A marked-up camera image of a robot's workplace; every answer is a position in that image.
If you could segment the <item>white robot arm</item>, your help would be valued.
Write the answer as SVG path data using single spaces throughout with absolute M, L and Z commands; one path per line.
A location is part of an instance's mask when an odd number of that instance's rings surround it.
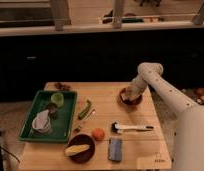
M 162 78 L 160 63 L 143 62 L 130 83 L 131 98 L 150 85 L 177 117 L 171 171 L 204 171 L 204 106 Z

